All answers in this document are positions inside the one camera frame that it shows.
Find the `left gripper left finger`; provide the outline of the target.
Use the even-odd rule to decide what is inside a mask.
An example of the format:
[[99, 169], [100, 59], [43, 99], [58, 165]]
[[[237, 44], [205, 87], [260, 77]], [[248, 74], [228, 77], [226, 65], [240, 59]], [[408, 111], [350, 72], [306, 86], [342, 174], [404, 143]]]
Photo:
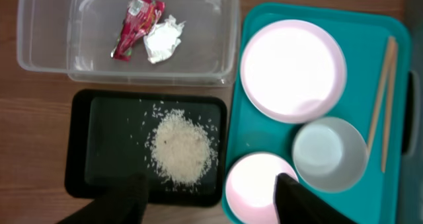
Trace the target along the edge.
[[123, 186], [93, 200], [59, 224], [141, 224], [148, 198], [147, 177], [136, 174]]

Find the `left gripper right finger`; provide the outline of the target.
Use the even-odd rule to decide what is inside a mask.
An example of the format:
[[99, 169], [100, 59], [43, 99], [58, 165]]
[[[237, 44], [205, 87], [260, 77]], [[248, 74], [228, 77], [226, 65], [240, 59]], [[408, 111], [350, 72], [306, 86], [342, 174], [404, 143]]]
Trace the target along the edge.
[[274, 203], [279, 223], [354, 223], [286, 173], [276, 177]]

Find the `pink small bowl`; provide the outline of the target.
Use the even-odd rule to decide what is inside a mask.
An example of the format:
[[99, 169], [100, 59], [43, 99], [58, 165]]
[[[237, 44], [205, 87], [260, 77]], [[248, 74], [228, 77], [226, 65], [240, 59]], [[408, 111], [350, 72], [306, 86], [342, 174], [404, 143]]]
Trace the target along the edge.
[[231, 167], [225, 183], [225, 197], [229, 209], [241, 223], [279, 222], [274, 201], [279, 174], [298, 180], [292, 166], [272, 153], [245, 155]]

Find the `grey bowl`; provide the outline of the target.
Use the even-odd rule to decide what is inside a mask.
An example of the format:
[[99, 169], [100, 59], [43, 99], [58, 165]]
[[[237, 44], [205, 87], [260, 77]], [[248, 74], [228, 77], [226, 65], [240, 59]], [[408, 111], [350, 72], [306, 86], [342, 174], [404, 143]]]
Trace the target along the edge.
[[369, 152], [352, 124], [341, 118], [324, 117], [305, 124], [297, 132], [292, 159], [306, 184], [321, 192], [337, 193], [361, 180]]

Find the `white plate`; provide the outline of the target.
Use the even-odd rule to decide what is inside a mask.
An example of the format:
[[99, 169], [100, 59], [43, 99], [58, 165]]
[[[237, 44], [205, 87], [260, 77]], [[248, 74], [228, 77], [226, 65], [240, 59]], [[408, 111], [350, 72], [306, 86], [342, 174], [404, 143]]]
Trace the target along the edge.
[[347, 82], [344, 53], [326, 30], [304, 20], [280, 20], [248, 41], [240, 79], [250, 102], [267, 117], [300, 124], [327, 114]]

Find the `white tissue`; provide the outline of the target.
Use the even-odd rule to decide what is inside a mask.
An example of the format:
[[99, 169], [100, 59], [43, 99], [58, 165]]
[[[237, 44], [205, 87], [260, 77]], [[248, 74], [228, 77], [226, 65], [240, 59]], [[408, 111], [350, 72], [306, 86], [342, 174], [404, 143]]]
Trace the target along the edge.
[[163, 23], [153, 26], [150, 33], [144, 36], [143, 42], [150, 63], [156, 64], [169, 59], [181, 43], [179, 38], [184, 29], [184, 22], [177, 23], [170, 15]]

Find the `wooden chopstick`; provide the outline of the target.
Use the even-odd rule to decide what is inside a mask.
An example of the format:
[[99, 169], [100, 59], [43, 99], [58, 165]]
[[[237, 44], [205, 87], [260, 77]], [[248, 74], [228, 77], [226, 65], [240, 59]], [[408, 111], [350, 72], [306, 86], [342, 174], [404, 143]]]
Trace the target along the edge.
[[387, 81], [387, 75], [389, 72], [389, 67], [391, 66], [391, 62], [393, 60], [394, 54], [397, 50], [397, 42], [394, 36], [389, 36], [387, 40], [387, 45], [385, 48], [385, 55], [383, 59], [383, 65], [381, 69], [381, 73], [379, 76], [379, 82], [377, 86], [377, 92], [375, 96], [375, 102], [373, 105], [373, 113], [371, 117], [371, 123], [369, 127], [369, 133], [367, 137], [367, 151], [368, 153], [371, 153], [373, 142], [375, 139], [375, 133], [377, 129], [377, 124], [379, 121], [379, 115], [381, 111], [381, 105], [383, 96], [385, 93], [385, 86]]
[[395, 81], [397, 72], [397, 58], [398, 58], [398, 44], [393, 38], [393, 52], [389, 62], [388, 80], [387, 80], [387, 94], [385, 102], [385, 119], [383, 130], [383, 147], [381, 154], [381, 172], [385, 173], [387, 166], [387, 156], [389, 151], [389, 140], [391, 133], [391, 119], [393, 111], [393, 98], [395, 94]]

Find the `red snack wrapper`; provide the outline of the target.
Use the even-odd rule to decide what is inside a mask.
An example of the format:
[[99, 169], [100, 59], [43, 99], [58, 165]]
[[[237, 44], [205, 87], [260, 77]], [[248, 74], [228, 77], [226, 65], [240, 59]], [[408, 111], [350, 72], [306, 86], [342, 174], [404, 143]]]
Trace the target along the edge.
[[165, 11], [165, 3], [156, 0], [131, 0], [123, 21], [120, 37], [111, 58], [129, 61], [133, 45], [157, 24]]

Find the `grey dishwasher rack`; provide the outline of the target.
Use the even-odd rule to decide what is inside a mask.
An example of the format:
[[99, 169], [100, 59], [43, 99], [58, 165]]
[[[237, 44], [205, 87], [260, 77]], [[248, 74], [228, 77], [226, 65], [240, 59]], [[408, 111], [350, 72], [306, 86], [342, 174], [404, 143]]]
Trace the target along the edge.
[[412, 52], [408, 72], [397, 223], [422, 222], [422, 0], [405, 0]]

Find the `pile of rice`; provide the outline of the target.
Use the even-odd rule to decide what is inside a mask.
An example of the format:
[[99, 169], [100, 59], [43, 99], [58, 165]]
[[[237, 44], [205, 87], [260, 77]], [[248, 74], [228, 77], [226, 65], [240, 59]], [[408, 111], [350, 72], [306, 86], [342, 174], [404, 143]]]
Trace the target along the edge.
[[125, 107], [127, 173], [145, 172], [167, 192], [215, 190], [223, 121], [219, 105], [131, 99]]

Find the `black tray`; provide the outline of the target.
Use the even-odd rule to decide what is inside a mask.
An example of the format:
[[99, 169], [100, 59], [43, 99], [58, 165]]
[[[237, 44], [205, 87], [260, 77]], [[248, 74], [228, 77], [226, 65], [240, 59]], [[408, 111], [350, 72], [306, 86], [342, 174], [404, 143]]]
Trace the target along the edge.
[[[151, 154], [155, 130], [172, 110], [183, 111], [211, 142], [209, 170], [193, 185], [160, 176]], [[65, 189], [74, 198], [94, 199], [142, 173], [151, 203], [214, 206], [222, 196], [226, 123], [226, 105], [216, 97], [79, 91], [71, 107]]]

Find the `clear plastic bin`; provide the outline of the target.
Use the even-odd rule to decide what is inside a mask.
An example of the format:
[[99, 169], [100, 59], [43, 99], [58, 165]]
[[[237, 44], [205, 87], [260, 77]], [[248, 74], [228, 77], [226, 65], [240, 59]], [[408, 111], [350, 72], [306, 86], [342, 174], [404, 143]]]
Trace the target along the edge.
[[226, 87], [234, 82], [239, 0], [156, 0], [165, 3], [165, 16], [185, 24], [175, 53], [156, 64], [148, 61], [142, 40], [131, 60], [111, 56], [130, 1], [19, 0], [19, 65], [92, 83]]

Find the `teal serving tray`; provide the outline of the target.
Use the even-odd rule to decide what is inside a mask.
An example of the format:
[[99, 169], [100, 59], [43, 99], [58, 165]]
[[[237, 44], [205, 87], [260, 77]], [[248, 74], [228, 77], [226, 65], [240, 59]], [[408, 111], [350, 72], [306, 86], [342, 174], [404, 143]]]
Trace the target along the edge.
[[[241, 46], [245, 47], [263, 27], [285, 19], [312, 22], [338, 42], [346, 58], [347, 82], [330, 115], [350, 122], [364, 137], [371, 123], [387, 39], [396, 38], [399, 52], [387, 163], [381, 164], [384, 123], [379, 122], [363, 178], [349, 190], [319, 193], [322, 200], [357, 223], [394, 223], [412, 51], [408, 30], [401, 22], [383, 15], [263, 3], [245, 17]], [[247, 98], [241, 82], [236, 81], [225, 166], [230, 168], [239, 158], [259, 151], [290, 160], [291, 143], [297, 130], [295, 124], [283, 124], [259, 112]]]

